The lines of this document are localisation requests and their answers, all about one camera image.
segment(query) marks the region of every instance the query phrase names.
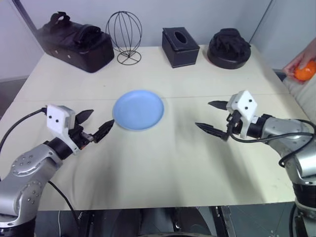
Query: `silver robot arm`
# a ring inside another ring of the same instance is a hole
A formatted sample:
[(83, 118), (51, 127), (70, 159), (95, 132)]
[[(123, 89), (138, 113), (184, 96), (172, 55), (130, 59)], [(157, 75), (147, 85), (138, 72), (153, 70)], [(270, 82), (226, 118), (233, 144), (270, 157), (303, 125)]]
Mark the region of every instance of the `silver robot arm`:
[[(316, 137), (315, 125), (298, 119), (279, 119), (270, 115), (255, 116), (257, 103), (248, 91), (241, 91), (226, 101), (212, 101), (210, 105), (228, 110), (227, 131), (221, 131), (205, 123), (196, 123), (203, 131), (227, 140), (229, 137), (238, 142), (263, 142), (274, 149), (281, 157), (279, 165), (286, 169), (293, 184), (295, 203), (299, 217), (306, 227), (314, 226), (316, 235)], [(241, 138), (256, 138), (252, 141)]]
[(56, 136), (20, 155), (0, 182), (0, 236), (33, 237), (40, 197), (63, 160), (90, 142), (98, 143), (113, 126), (104, 123), (95, 134), (83, 132), (82, 122), (93, 110), (75, 115), (65, 106), (47, 106), (47, 127)]

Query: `white table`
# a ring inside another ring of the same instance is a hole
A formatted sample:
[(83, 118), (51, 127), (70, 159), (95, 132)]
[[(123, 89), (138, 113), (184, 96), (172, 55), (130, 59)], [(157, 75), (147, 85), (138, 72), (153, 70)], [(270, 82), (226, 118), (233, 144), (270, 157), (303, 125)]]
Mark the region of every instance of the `white table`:
[[(140, 48), (140, 52), (140, 64), (128, 67), (113, 61), (95, 74), (43, 56), (0, 121), (0, 136), (16, 120), (47, 103), (77, 112), (94, 109), (83, 124), (86, 132), (93, 133), (112, 119), (112, 107), (122, 94), (150, 89), (162, 97), (165, 106), (164, 117), (155, 127), (133, 132), (115, 124), (99, 144), (90, 144), (78, 156), (66, 159), (53, 177), (75, 209), (294, 200), (291, 182), (278, 166), (275, 151), (264, 144), (225, 143), (194, 124), (206, 122), (224, 129), (228, 112), (207, 103), (228, 100), (242, 89), (252, 92), (258, 115), (306, 119), (254, 47), (247, 64), (231, 71), (216, 68), (202, 52), (196, 65), (178, 69), (170, 67), (158, 47)], [(1, 176), (8, 173), (18, 155), (51, 138), (43, 115), (19, 125), (3, 147)], [(59, 209), (68, 208), (46, 186), (40, 210)]]

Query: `white sleeve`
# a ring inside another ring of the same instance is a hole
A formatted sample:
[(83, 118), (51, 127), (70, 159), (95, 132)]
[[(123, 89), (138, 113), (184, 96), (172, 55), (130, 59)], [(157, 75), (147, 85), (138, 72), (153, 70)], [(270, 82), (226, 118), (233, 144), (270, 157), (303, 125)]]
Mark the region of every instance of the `white sleeve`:
[(283, 83), (304, 110), (307, 117), (316, 124), (316, 74), (309, 81), (300, 84), (290, 78)]

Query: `orange ball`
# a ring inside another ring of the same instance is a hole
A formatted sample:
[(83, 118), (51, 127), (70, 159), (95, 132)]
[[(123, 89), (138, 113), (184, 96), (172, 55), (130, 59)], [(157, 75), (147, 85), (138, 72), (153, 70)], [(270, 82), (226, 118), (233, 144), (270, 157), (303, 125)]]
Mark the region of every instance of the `orange ball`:
[(306, 67), (299, 69), (298, 67), (294, 71), (294, 76), (298, 80), (306, 81), (311, 79), (316, 73), (316, 62), (310, 61)]

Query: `blue plate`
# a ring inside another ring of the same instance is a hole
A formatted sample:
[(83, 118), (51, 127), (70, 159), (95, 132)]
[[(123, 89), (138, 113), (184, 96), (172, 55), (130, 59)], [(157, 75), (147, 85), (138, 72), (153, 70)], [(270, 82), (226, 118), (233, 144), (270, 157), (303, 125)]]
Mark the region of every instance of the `blue plate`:
[(157, 124), (162, 115), (162, 100), (147, 90), (134, 90), (122, 95), (113, 108), (115, 122), (129, 130), (148, 129)]

